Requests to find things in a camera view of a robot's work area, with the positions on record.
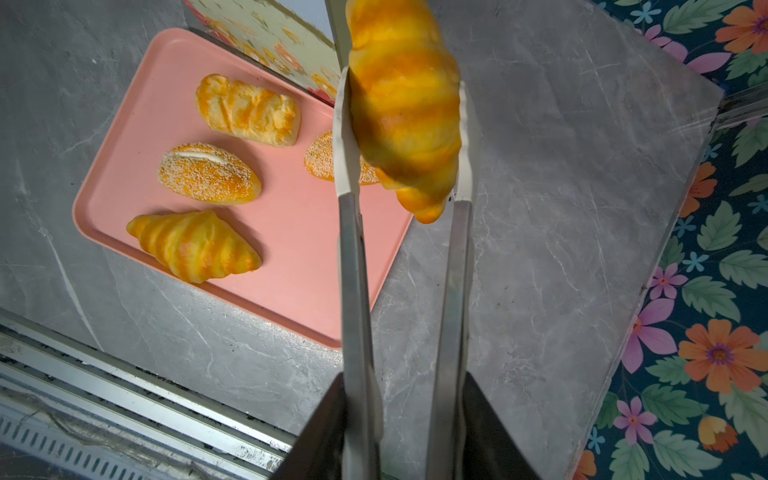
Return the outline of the metal tongs white tips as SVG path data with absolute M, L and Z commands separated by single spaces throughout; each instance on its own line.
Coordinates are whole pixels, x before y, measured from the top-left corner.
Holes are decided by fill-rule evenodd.
M 469 345 L 469 297 L 474 258 L 472 220 L 474 188 L 472 150 L 477 146 L 471 125 L 473 107 L 460 93 L 462 146 L 452 214 L 445 293 L 428 434 L 426 478 L 463 478 L 467 427 L 463 387 Z M 342 476 L 377 479 L 381 475 L 379 444 L 383 404 L 374 372 L 370 303 L 363 220 L 359 206 L 360 150 L 352 129 L 350 77 L 338 87 L 333 126 L 334 185 L 339 207 L 339 278 L 342 351 L 347 423 Z

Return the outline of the painted landscape paper bag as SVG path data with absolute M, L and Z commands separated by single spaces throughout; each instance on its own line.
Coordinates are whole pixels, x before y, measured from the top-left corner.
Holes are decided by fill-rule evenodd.
M 204 31 L 328 104 L 342 61 L 325 1 L 190 0 Z

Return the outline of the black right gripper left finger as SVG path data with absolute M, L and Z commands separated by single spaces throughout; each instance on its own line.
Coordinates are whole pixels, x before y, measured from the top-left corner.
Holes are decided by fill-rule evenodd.
M 341 480 L 347 418 L 339 373 L 271 480 Z

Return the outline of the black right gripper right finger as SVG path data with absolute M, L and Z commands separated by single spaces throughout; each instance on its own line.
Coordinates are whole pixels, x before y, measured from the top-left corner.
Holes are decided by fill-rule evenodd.
M 464 479 L 539 480 L 471 373 L 463 387 Z

